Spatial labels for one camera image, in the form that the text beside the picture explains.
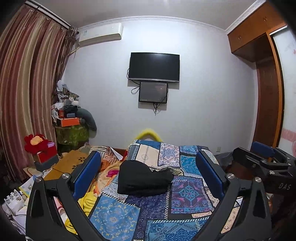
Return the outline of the black jacket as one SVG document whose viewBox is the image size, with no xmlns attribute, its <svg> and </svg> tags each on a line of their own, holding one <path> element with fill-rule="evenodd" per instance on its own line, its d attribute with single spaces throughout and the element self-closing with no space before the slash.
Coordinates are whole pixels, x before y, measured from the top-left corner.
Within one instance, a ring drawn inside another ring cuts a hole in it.
<svg viewBox="0 0 296 241">
<path fill-rule="evenodd" d="M 174 178 L 170 169 L 155 171 L 139 161 L 124 161 L 118 173 L 117 192 L 136 197 L 156 196 L 166 193 Z"/>
</svg>

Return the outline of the yellow cloth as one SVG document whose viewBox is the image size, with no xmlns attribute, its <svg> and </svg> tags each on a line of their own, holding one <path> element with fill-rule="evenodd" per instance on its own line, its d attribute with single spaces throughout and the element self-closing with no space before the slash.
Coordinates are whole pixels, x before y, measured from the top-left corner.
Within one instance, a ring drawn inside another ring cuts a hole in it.
<svg viewBox="0 0 296 241">
<path fill-rule="evenodd" d="M 98 197 L 98 194 L 96 192 L 95 187 L 93 186 L 92 189 L 89 192 L 87 192 L 84 197 L 78 200 L 78 204 L 80 205 L 80 207 L 82 208 L 86 216 L 89 216 L 91 210 L 95 205 L 97 197 Z M 72 223 L 70 222 L 69 218 L 66 219 L 65 226 L 67 231 L 77 235 L 77 232 L 74 226 L 72 225 Z"/>
</svg>

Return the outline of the brown wooden door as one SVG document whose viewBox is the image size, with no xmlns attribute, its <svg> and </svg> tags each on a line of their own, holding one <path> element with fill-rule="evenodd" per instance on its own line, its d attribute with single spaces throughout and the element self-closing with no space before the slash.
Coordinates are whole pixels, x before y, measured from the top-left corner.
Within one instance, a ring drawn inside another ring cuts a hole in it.
<svg viewBox="0 0 296 241">
<path fill-rule="evenodd" d="M 272 57 L 256 62 L 258 109 L 253 140 L 276 147 L 283 119 L 283 81 L 280 64 Z"/>
</svg>

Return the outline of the wooden lap desk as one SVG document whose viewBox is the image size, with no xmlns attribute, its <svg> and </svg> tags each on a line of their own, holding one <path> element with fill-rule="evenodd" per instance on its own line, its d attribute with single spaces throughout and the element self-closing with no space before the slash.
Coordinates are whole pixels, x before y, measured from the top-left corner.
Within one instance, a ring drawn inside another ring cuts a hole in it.
<svg viewBox="0 0 296 241">
<path fill-rule="evenodd" d="M 44 180 L 59 179 L 63 173 L 71 174 L 77 165 L 83 164 L 88 154 L 80 151 L 71 150 L 59 162 L 52 166 L 51 171 L 45 176 Z"/>
</svg>

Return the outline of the blue patchwork bedspread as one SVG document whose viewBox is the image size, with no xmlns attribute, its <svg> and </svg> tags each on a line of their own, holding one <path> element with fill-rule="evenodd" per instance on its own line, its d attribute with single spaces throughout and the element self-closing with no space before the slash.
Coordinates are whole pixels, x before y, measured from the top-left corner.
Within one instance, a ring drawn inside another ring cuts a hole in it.
<svg viewBox="0 0 296 241">
<path fill-rule="evenodd" d="M 170 169 L 171 185 L 161 195 L 123 195 L 117 192 L 117 174 L 99 195 L 91 223 L 106 240 L 192 240 L 219 203 L 196 166 L 200 151 L 217 163 L 204 146 L 135 140 L 124 161 L 142 162 L 152 171 Z"/>
</svg>

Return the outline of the red flower plush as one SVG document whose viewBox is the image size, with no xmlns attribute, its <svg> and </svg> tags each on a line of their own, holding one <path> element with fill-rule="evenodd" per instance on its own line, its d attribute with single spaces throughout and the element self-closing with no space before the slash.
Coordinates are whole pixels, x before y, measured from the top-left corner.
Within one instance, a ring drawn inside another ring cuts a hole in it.
<svg viewBox="0 0 296 241">
<path fill-rule="evenodd" d="M 43 134 L 30 134 L 24 137 L 25 151 L 32 155 L 42 154 L 45 157 L 52 157 L 57 154 L 56 144 L 48 140 Z"/>
</svg>

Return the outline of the green cloth covered cabinet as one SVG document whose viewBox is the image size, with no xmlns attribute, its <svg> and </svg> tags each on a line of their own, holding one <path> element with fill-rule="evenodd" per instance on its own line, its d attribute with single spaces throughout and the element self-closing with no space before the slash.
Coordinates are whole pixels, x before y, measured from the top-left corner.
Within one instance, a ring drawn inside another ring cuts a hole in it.
<svg viewBox="0 0 296 241">
<path fill-rule="evenodd" d="M 85 125 L 55 127 L 58 152 L 77 150 L 89 141 L 89 130 Z"/>
</svg>

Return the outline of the orange floral blanket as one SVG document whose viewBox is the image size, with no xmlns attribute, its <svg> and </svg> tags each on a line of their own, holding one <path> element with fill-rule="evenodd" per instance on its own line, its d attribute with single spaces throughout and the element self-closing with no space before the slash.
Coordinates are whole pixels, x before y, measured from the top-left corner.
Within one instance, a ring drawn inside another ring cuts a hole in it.
<svg viewBox="0 0 296 241">
<path fill-rule="evenodd" d="M 96 151 L 100 154 L 101 164 L 97 174 L 93 178 L 88 191 L 94 191 L 94 195 L 100 195 L 102 190 L 110 184 L 119 172 L 121 163 L 126 159 L 127 150 L 112 148 L 109 146 L 84 146 L 80 152 L 91 154 Z"/>
</svg>

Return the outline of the orange box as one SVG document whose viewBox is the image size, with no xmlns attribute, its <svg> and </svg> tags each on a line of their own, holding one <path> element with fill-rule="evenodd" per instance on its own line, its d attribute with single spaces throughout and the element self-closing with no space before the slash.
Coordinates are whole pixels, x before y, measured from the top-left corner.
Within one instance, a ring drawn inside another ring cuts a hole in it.
<svg viewBox="0 0 296 241">
<path fill-rule="evenodd" d="M 80 124 L 79 118 L 64 118 L 61 120 L 62 127 L 77 126 Z"/>
</svg>

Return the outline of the wooden overhead cabinet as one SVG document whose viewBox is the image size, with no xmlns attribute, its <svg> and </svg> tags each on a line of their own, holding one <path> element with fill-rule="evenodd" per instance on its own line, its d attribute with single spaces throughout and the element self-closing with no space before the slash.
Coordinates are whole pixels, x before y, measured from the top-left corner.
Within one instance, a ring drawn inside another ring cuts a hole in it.
<svg viewBox="0 0 296 241">
<path fill-rule="evenodd" d="M 268 35 L 285 25 L 285 20 L 275 7 L 263 3 L 228 34 L 231 53 L 249 62 L 273 56 Z"/>
</svg>

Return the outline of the yellow plush toy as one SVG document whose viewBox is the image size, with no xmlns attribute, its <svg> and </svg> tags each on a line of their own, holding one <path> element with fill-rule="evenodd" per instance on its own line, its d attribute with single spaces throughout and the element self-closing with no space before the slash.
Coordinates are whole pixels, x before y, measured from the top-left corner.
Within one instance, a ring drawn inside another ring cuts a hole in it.
<svg viewBox="0 0 296 241">
<path fill-rule="evenodd" d="M 140 132 L 135 140 L 145 140 L 146 138 L 151 139 L 153 141 L 162 142 L 161 137 L 151 128 L 146 128 L 142 132 Z"/>
</svg>

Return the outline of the striped red curtain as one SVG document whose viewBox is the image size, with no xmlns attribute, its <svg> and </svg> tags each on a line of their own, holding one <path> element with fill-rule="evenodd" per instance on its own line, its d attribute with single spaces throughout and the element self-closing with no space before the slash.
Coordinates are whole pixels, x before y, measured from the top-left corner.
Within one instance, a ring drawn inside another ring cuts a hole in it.
<svg viewBox="0 0 296 241">
<path fill-rule="evenodd" d="M 25 137 L 56 139 L 51 107 L 76 35 L 75 27 L 66 29 L 27 5 L 1 34 L 1 144 L 9 171 L 19 180 L 34 163 Z"/>
</svg>

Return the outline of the white air conditioner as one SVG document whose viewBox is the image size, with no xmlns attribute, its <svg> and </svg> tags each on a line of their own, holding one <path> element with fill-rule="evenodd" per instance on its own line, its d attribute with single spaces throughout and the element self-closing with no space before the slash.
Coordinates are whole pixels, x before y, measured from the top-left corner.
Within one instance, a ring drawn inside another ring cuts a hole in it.
<svg viewBox="0 0 296 241">
<path fill-rule="evenodd" d="M 81 32 L 78 45 L 85 47 L 93 44 L 121 40 L 123 33 L 122 23 L 114 23 L 90 28 Z"/>
</svg>

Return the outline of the small wall monitor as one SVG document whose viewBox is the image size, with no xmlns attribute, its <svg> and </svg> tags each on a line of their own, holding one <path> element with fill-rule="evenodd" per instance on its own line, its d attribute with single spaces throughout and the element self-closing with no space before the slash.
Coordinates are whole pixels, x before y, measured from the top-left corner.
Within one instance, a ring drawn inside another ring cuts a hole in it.
<svg viewBox="0 0 296 241">
<path fill-rule="evenodd" d="M 164 82 L 140 82 L 139 102 L 167 103 L 168 84 Z"/>
</svg>

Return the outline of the wall mounted television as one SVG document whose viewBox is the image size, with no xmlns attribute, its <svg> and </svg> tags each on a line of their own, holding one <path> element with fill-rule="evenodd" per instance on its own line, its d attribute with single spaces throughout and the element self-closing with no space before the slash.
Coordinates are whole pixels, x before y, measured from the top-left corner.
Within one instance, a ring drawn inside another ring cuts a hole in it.
<svg viewBox="0 0 296 241">
<path fill-rule="evenodd" d="M 167 53 L 132 52 L 129 80 L 175 82 L 180 81 L 180 56 Z"/>
</svg>

